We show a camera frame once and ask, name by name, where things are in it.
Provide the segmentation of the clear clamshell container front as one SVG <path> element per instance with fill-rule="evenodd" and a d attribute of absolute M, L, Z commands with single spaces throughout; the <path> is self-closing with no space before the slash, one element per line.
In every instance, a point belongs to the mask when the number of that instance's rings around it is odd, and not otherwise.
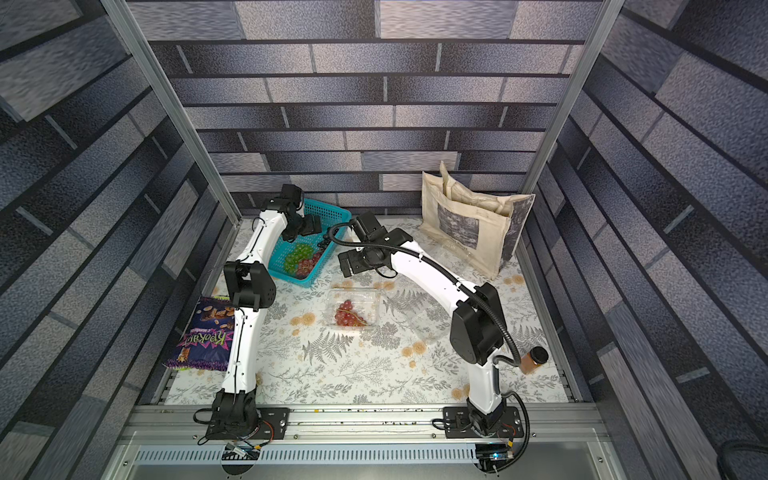
<path fill-rule="evenodd" d="M 344 333 L 361 333 L 381 325 L 381 293 L 372 288 L 333 288 L 325 297 L 322 324 Z"/>

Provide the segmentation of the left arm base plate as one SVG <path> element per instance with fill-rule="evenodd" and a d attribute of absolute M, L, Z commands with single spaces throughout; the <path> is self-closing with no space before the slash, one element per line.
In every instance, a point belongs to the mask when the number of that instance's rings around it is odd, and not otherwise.
<path fill-rule="evenodd" d="M 282 440 L 291 410 L 285 407 L 263 407 L 247 412 L 243 420 L 224 419 L 214 412 L 206 429 L 208 440 Z"/>

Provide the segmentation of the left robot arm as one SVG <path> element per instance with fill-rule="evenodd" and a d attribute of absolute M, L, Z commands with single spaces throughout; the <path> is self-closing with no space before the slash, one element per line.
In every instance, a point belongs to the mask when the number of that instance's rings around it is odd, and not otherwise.
<path fill-rule="evenodd" d="M 320 231 L 320 218 L 304 213 L 303 191 L 293 184 L 285 184 L 277 197 L 261 207 L 244 250 L 225 264 L 223 273 L 235 323 L 226 375 L 207 423 L 209 440 L 243 439 L 258 429 L 257 343 L 277 294 L 268 271 L 269 260 L 280 239 L 293 241 Z"/>

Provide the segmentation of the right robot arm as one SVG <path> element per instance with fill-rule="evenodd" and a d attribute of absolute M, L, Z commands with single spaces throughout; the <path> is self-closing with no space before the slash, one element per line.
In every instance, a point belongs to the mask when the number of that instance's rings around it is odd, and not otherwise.
<path fill-rule="evenodd" d="M 344 277 L 386 267 L 428 293 L 451 318 L 450 344 L 468 365 L 469 427 L 490 437 L 502 426 L 507 399 L 501 390 L 499 366 L 519 368 L 522 358 L 509 332 L 497 289 L 476 285 L 438 263 L 404 230 L 387 230 L 366 212 L 328 228 L 325 237 L 345 246 L 338 255 Z"/>

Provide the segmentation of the green grape bunch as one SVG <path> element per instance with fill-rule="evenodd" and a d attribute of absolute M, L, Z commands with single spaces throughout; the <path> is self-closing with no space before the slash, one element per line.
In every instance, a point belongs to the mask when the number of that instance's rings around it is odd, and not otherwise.
<path fill-rule="evenodd" d="M 314 254 L 314 247 L 309 244 L 296 244 L 292 250 L 285 256 L 283 269 L 286 273 L 294 275 L 297 264 L 302 259 L 311 258 Z"/>

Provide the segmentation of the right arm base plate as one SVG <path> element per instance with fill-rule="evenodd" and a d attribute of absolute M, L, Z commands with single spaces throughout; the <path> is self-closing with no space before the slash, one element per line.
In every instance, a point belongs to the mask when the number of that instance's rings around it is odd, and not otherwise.
<path fill-rule="evenodd" d="M 500 405 L 489 415 L 468 406 L 444 407 L 442 410 L 445 436 L 449 439 L 522 439 L 523 421 L 516 407 Z"/>

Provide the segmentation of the teal plastic basket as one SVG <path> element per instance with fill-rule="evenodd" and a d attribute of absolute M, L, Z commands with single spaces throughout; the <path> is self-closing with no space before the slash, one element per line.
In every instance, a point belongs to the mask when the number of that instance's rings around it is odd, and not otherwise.
<path fill-rule="evenodd" d="M 278 238 L 268 270 L 273 278 L 309 287 L 319 277 L 337 246 L 325 240 L 327 230 L 333 225 L 350 221 L 352 215 L 348 210 L 312 199 L 304 201 L 304 213 L 320 219 L 321 232 L 299 236 L 293 242 Z"/>

